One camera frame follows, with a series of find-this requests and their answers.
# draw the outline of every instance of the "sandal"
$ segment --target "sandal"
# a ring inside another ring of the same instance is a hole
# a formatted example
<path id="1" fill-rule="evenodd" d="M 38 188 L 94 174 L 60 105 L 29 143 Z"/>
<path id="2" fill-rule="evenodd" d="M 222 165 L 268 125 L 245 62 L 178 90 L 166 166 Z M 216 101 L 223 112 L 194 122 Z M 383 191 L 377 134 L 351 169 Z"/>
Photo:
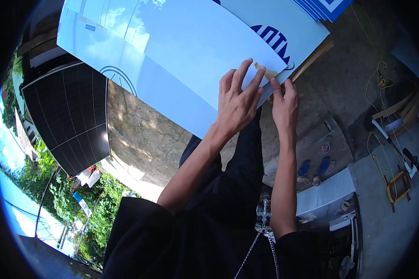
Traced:
<path id="1" fill-rule="evenodd" d="M 318 170 L 317 170 L 317 173 L 319 175 L 324 173 L 328 169 L 329 161 L 330 161 L 329 157 L 324 157 L 323 158 L 323 160 L 321 161 L 321 164 L 320 164 L 320 166 L 318 167 Z"/>
<path id="2" fill-rule="evenodd" d="M 320 177 L 319 176 L 315 176 L 314 179 L 313 179 L 313 181 L 312 181 L 312 185 L 313 186 L 319 186 L 320 184 L 321 184 Z"/>
<path id="3" fill-rule="evenodd" d="M 311 182 L 307 179 L 306 176 L 298 176 L 296 177 L 296 181 L 300 183 L 304 183 L 304 185 L 308 186 Z"/>
<path id="4" fill-rule="evenodd" d="M 311 164 L 310 160 L 305 160 L 302 162 L 301 166 L 298 169 L 298 176 L 305 176 L 309 171 L 309 165 Z"/>
<path id="5" fill-rule="evenodd" d="M 329 150 L 331 150 L 331 146 L 329 145 L 331 140 L 332 140 L 331 136 L 325 137 L 324 138 L 324 143 L 321 146 L 321 150 L 318 153 L 326 155 L 329 152 Z"/>
<path id="6" fill-rule="evenodd" d="M 334 166 L 335 166 L 335 160 L 332 160 L 329 163 L 328 169 L 326 170 L 326 172 L 324 172 L 325 175 L 330 175 L 333 171 L 334 171 Z"/>

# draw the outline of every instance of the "right hand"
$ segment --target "right hand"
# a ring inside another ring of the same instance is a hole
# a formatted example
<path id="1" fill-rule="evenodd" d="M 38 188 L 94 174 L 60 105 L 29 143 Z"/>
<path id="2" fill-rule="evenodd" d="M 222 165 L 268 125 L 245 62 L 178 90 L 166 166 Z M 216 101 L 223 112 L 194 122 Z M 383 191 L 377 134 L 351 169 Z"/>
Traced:
<path id="1" fill-rule="evenodd" d="M 214 123 L 230 139 L 245 128 L 256 115 L 256 109 L 263 92 L 259 87 L 265 67 L 259 69 L 245 90 L 242 82 L 253 59 L 242 62 L 239 69 L 231 69 L 219 81 L 219 105 Z"/>
<path id="2" fill-rule="evenodd" d="M 290 79 L 284 82 L 285 94 L 282 95 L 279 81 L 272 78 L 270 85 L 273 90 L 272 115 L 278 128 L 280 140 L 291 140 L 296 143 L 296 124 L 298 120 L 299 96 Z"/>

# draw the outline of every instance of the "wooden plank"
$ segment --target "wooden plank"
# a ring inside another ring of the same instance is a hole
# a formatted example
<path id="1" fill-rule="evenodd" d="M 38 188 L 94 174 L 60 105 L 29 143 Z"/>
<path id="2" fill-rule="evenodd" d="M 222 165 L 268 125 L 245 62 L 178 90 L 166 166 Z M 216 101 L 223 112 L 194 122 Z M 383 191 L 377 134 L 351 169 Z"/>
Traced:
<path id="1" fill-rule="evenodd" d="M 396 129 L 394 129 L 394 132 L 391 130 L 388 132 L 389 137 L 394 137 L 394 135 L 398 136 L 402 131 L 406 128 L 411 127 L 414 122 L 417 119 L 417 115 L 419 113 L 419 98 L 416 98 L 416 102 L 414 103 L 413 107 L 410 109 L 410 111 L 407 113 L 405 118 L 402 121 L 402 125 L 399 125 Z"/>
<path id="2" fill-rule="evenodd" d="M 415 103 L 418 102 L 419 99 L 419 94 L 416 94 L 416 96 L 414 96 L 414 98 L 408 103 L 408 105 L 402 110 L 402 112 L 400 113 L 400 117 L 405 116 L 405 114 L 408 113 L 408 111 L 413 107 L 413 105 Z"/>
<path id="3" fill-rule="evenodd" d="M 42 53 L 44 53 L 48 50 L 51 50 L 55 47 L 57 47 L 56 38 L 51 39 L 47 42 L 44 42 L 44 43 L 38 45 L 37 47 L 32 48 L 29 51 L 29 59 L 33 59 L 34 57 L 38 56 L 39 54 L 42 54 Z"/>
<path id="4" fill-rule="evenodd" d="M 48 33 L 50 30 L 57 28 L 59 26 L 60 17 L 61 13 L 58 11 L 39 21 L 34 29 L 33 37 Z"/>
<path id="5" fill-rule="evenodd" d="M 27 53 L 28 51 L 30 51 L 32 48 L 39 46 L 40 44 L 43 44 L 46 41 L 49 41 L 53 38 L 56 38 L 57 36 L 57 27 L 51 31 L 49 31 L 48 33 L 39 35 L 37 37 L 35 37 L 34 39 L 32 39 L 31 41 L 25 43 L 24 45 L 20 46 L 17 49 L 17 56 L 20 57 L 23 54 Z"/>
<path id="6" fill-rule="evenodd" d="M 387 117 L 387 115 L 391 115 L 393 113 L 396 113 L 399 109 L 403 107 L 403 105 L 413 96 L 414 92 L 410 93 L 410 95 L 406 96 L 402 101 L 392 105 L 391 107 L 387 108 L 386 111 L 382 110 L 381 112 L 378 112 L 373 115 L 373 119 L 379 119 L 380 117 Z"/>
<path id="7" fill-rule="evenodd" d="M 394 70 L 396 70 L 396 72 L 399 75 L 402 75 L 406 80 L 408 80 L 411 84 L 413 84 L 413 86 L 415 88 L 419 89 L 419 81 L 413 81 L 407 74 L 405 74 L 403 71 L 401 71 L 400 69 L 397 69 L 397 67 L 394 68 Z"/>
<path id="8" fill-rule="evenodd" d="M 319 44 L 319 46 L 309 55 L 309 57 L 304 60 L 304 62 L 299 65 L 298 68 L 290 75 L 289 79 L 291 79 L 292 82 L 295 82 L 295 80 L 310 66 L 315 62 L 318 57 L 320 57 L 322 54 L 324 54 L 326 51 L 328 51 L 330 48 L 334 46 L 334 42 L 332 41 L 332 36 L 329 34 L 324 41 Z"/>

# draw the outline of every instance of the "silver chain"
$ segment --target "silver chain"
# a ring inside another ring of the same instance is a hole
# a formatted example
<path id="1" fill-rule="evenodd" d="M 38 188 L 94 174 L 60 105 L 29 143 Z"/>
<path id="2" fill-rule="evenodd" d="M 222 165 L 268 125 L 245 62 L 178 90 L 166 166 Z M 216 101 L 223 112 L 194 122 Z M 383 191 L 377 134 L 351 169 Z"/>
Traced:
<path id="1" fill-rule="evenodd" d="M 273 240 L 272 240 L 272 236 L 270 235 L 270 233 L 268 232 L 268 230 L 265 227 L 265 221 L 267 220 L 267 217 L 271 217 L 272 213 L 267 213 L 267 199 L 264 199 L 264 211 L 263 212 L 258 212 L 258 210 L 256 210 L 256 214 L 257 216 L 262 216 L 262 227 L 259 228 L 258 234 L 255 237 L 255 240 L 253 241 L 253 244 L 251 244 L 250 249 L 247 252 L 247 255 L 245 256 L 245 259 L 243 259 L 242 264 L 240 265 L 240 268 L 238 270 L 238 272 L 236 273 L 236 276 L 234 279 L 237 279 L 237 277 L 239 276 L 239 273 L 243 267 L 243 265 L 245 264 L 248 256 L 250 255 L 251 250 L 253 249 L 253 246 L 256 244 L 256 241 L 258 240 L 259 236 L 261 235 L 261 233 L 263 231 L 265 231 L 267 238 L 268 238 L 268 242 L 270 243 L 270 247 L 272 248 L 272 254 L 273 254 L 273 259 L 275 261 L 275 268 L 276 268 L 276 278 L 279 279 L 279 270 L 278 270 L 278 260 L 276 259 L 276 252 L 275 252 L 275 247 L 273 245 Z"/>

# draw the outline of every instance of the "solar panel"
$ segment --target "solar panel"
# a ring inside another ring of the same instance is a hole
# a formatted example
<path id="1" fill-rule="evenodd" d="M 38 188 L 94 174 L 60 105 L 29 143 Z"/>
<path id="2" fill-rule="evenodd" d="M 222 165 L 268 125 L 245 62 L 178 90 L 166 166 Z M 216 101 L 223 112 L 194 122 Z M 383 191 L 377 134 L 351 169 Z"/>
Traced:
<path id="1" fill-rule="evenodd" d="M 106 94 L 106 77 L 84 63 L 48 73 L 22 88 L 40 137 L 70 176 L 110 155 Z"/>

